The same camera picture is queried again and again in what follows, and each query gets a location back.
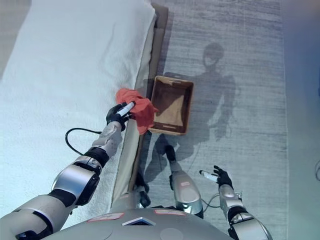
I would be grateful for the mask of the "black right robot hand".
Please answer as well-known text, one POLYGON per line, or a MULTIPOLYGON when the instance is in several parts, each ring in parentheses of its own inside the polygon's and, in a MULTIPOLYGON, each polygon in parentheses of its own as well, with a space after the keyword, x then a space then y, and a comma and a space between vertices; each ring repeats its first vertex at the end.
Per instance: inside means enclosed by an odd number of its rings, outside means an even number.
POLYGON ((218 184, 219 188, 223 185, 228 185, 232 189, 234 189, 232 180, 229 177, 228 173, 217 165, 213 166, 213 173, 205 170, 199 170, 199 174, 204 178, 218 184))

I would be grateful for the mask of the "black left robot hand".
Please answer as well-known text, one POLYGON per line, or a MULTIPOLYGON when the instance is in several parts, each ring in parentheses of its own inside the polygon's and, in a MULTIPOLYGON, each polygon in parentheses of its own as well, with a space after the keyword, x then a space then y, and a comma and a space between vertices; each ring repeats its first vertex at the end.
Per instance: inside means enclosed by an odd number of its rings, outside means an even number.
POLYGON ((122 102, 112 107, 106 115, 106 123, 109 125, 112 122, 118 122, 121 126, 121 131, 123 132, 126 129, 125 123, 134 119, 133 113, 131 112, 135 107, 136 103, 131 101, 129 103, 122 102))

